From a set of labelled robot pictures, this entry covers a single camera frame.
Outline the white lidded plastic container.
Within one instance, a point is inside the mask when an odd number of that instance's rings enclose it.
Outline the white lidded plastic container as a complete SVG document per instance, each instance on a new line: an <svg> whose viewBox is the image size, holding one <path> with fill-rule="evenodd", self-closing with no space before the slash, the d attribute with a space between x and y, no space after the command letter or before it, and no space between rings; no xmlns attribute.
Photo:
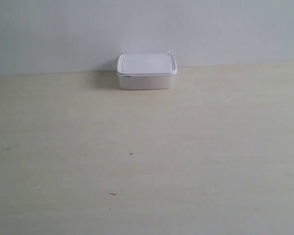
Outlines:
<svg viewBox="0 0 294 235"><path fill-rule="evenodd" d="M123 54L117 75L124 90L159 90L173 86L177 75L175 58L169 53Z"/></svg>

